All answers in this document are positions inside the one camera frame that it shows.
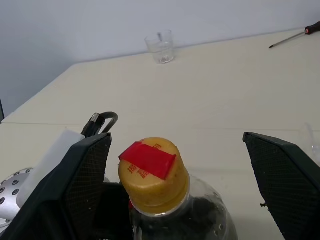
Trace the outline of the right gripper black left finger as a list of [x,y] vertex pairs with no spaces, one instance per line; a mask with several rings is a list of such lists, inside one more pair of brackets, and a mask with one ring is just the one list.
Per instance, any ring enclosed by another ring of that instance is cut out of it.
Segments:
[[85,137],[37,185],[0,240],[92,240],[110,133]]

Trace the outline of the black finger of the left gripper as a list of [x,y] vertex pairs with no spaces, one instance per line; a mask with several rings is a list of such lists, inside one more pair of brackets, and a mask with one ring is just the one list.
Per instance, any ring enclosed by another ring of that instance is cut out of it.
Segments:
[[120,183],[102,184],[93,222],[94,240],[133,240],[129,196]]

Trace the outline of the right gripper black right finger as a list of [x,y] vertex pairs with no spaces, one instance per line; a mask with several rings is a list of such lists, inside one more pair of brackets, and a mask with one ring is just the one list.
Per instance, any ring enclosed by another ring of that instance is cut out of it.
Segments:
[[320,167],[296,144],[243,135],[261,196],[285,240],[320,240]]

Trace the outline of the small dark liquid bottle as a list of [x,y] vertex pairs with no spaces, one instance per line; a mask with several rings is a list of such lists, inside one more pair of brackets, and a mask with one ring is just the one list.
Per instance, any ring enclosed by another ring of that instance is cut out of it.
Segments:
[[186,169],[169,140],[148,137],[119,156],[134,240],[238,240],[220,194]]

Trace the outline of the clear glass tumbler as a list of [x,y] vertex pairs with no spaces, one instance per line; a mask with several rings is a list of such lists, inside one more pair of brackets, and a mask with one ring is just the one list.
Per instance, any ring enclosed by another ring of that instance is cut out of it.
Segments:
[[162,30],[147,36],[145,44],[157,64],[167,64],[175,58],[171,30]]

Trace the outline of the red black handled screwdriver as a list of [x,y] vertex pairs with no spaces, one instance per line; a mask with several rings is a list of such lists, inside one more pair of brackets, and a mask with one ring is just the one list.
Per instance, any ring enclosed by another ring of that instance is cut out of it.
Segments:
[[291,37],[289,37],[287,39],[284,39],[284,40],[282,40],[280,42],[277,42],[277,43],[271,45],[269,47],[269,49],[272,49],[272,48],[277,47],[277,46],[279,46],[281,44],[289,42],[289,41],[291,41],[291,40],[293,40],[293,39],[295,39],[297,37],[300,37],[300,36],[303,36],[303,35],[312,35],[312,34],[317,33],[317,32],[320,32],[320,21],[318,21],[317,23],[315,23],[313,25],[306,26],[303,32],[295,34],[295,35],[293,35],[293,36],[291,36]]

